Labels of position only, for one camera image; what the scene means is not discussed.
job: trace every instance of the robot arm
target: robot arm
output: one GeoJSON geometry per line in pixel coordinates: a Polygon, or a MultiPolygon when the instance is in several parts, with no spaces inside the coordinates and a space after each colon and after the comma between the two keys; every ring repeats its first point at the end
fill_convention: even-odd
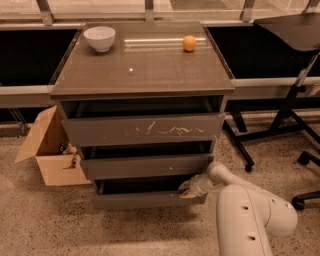
{"type": "Polygon", "coordinates": [[[207,172],[184,182],[181,198],[222,189],[217,200],[217,230],[221,256],[272,255],[267,235],[289,235],[298,222],[293,206],[284,199],[232,174],[212,162],[207,172]]]}

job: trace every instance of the cardboard box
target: cardboard box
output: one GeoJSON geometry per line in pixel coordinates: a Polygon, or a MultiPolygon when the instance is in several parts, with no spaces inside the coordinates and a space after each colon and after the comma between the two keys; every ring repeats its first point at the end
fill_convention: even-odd
{"type": "Polygon", "coordinates": [[[15,163],[35,157],[47,186],[90,184],[76,155],[75,168],[70,168],[74,154],[59,154],[61,143],[69,145],[56,106],[39,113],[25,138],[15,163]]]}

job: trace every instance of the small orange ball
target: small orange ball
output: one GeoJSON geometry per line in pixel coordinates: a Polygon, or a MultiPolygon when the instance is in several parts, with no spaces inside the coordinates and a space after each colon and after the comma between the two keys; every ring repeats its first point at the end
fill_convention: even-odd
{"type": "Polygon", "coordinates": [[[183,38],[183,49],[187,52],[192,52],[196,46],[196,39],[194,36],[188,35],[183,38]]]}

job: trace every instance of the terrazzo floor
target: terrazzo floor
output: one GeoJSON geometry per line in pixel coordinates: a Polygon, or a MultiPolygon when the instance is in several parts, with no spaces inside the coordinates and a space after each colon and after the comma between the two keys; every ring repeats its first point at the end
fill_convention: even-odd
{"type": "MultiPolygon", "coordinates": [[[[245,116],[250,130],[267,127],[270,118],[245,116]]],[[[306,119],[320,132],[319,115],[306,119]]],[[[11,137],[10,129],[0,126],[0,255],[219,255],[219,191],[210,192],[204,205],[98,211],[91,204],[95,192],[90,185],[47,187],[35,159],[14,164],[23,138],[11,137]]],[[[215,159],[288,201],[319,189],[319,167],[296,162],[303,150],[317,152],[318,145],[304,132],[245,145],[256,162],[251,173],[244,171],[244,160],[224,132],[215,159]]],[[[306,202],[298,219],[292,235],[270,237],[275,256],[320,255],[320,201],[306,202]]]]}

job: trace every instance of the dresser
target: dresser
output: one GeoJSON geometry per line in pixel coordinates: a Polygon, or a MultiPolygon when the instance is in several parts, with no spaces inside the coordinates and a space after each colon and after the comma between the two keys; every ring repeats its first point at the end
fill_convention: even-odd
{"type": "Polygon", "coordinates": [[[50,92],[92,181],[97,209],[201,204],[179,185],[206,170],[234,91],[197,22],[89,24],[115,29],[105,53],[78,38],[50,92]],[[182,49],[191,34],[193,52],[182,49]]]}

